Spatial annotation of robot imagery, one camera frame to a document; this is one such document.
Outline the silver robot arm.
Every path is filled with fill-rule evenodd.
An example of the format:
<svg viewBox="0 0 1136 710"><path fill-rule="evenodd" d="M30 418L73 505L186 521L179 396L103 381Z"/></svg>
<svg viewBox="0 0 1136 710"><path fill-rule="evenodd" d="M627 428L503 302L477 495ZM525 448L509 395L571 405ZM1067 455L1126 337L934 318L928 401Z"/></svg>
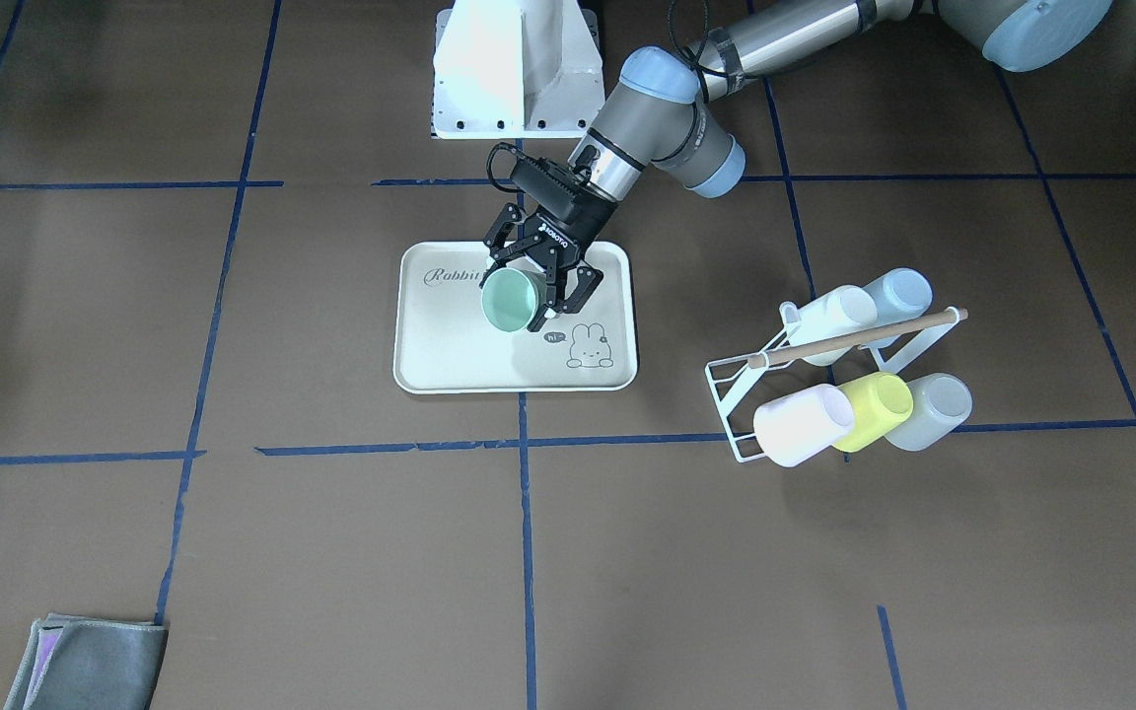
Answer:
<svg viewBox="0 0 1136 710"><path fill-rule="evenodd" d="M646 168L716 198L740 183L746 153L715 122L709 105L792 69L883 20L937 15L984 58L1027 72L1081 43L1109 10L1106 1L779 1L703 40L666 50L640 45L590 122L568 162L534 158L513 144L508 192L526 194L533 212L506 204L485 239L490 265L481 303L491 326L541 329L558 314L580 312L604 275L588 247Z"/></svg>

